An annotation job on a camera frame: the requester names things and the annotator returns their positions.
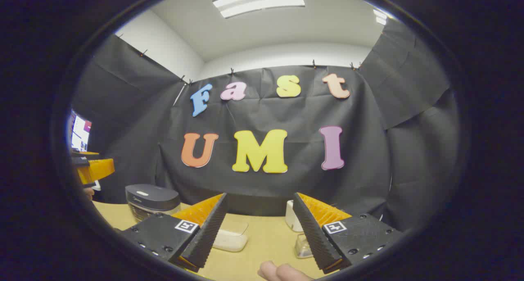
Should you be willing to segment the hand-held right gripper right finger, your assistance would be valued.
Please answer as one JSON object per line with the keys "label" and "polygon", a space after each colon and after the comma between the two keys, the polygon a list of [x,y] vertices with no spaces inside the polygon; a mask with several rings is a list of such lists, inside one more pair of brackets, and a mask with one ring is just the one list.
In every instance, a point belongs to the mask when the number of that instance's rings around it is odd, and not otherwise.
{"label": "hand-held right gripper right finger", "polygon": [[368,213],[350,215],[300,192],[294,193],[293,210],[324,274],[370,262],[404,236]]}

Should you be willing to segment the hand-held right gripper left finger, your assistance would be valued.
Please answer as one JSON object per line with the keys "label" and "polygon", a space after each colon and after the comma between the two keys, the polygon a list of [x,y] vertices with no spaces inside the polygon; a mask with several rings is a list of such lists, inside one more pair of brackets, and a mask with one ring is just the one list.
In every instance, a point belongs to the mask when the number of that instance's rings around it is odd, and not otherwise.
{"label": "hand-held right gripper left finger", "polygon": [[172,215],[155,213],[120,234],[155,258],[198,272],[204,268],[228,212],[228,194],[205,199]]}

